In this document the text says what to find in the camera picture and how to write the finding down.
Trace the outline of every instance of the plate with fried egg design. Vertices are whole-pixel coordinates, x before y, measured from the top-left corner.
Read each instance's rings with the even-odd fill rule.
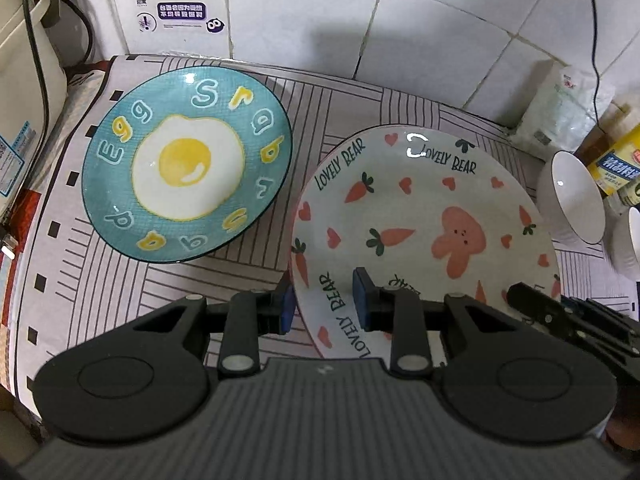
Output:
[[[98,234],[137,260],[224,246],[268,208],[291,160],[276,96],[237,70],[194,66],[121,97],[94,133],[82,199]]]

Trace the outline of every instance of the clear plastic bag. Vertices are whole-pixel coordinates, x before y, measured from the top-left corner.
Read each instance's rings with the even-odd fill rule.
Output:
[[[510,137],[511,143],[543,160],[561,150],[573,153],[595,126],[595,88],[595,75],[554,63]],[[599,116],[614,94],[613,86],[600,85],[596,98]]]

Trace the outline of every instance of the patterned tablecloth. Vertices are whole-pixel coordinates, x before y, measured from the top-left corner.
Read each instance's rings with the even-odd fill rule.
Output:
[[[292,165],[274,203],[240,237],[181,264],[146,264],[107,246],[82,206],[80,174],[92,135],[114,102],[160,73],[186,66],[243,70],[270,88],[293,128]],[[542,161],[515,149],[490,121],[395,90],[299,70],[160,56],[120,56],[106,73],[78,76],[63,117],[14,219],[20,253],[0,261],[0,383],[35,412],[31,383],[53,355],[185,294],[226,301],[239,290],[274,286],[287,267],[292,211],[319,162],[354,132],[377,124],[413,124],[462,137],[489,152],[535,200]],[[562,293],[595,298],[637,319],[636,284],[618,276],[602,244],[556,245]],[[222,335],[213,334],[207,364]],[[318,357],[300,316],[286,336],[260,338],[260,360]]]

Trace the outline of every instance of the purple label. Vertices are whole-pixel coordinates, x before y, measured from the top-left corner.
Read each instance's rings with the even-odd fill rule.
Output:
[[[204,20],[207,6],[197,2],[167,2],[158,4],[161,20]]]

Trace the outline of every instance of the yellow letter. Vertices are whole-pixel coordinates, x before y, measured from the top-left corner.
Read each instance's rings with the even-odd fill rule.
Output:
[[[236,90],[236,93],[229,101],[229,110],[235,110],[240,106],[240,103],[244,101],[244,104],[251,104],[251,101],[254,100],[254,93],[251,92],[248,88],[244,86],[239,86]]]
[[[279,136],[273,142],[267,144],[260,150],[260,159],[265,164],[271,164],[280,155],[280,143],[284,140],[284,135]]]
[[[166,238],[156,231],[149,231],[142,240],[137,241],[136,245],[143,251],[157,251],[164,247]]]
[[[113,120],[111,125],[113,133],[120,137],[120,142],[127,142],[133,135],[133,129],[125,116],[120,115]]]
[[[227,233],[231,231],[235,231],[242,224],[246,222],[246,208],[241,207],[240,209],[236,209],[233,211],[228,217],[226,217],[222,221],[222,228],[226,230]]]

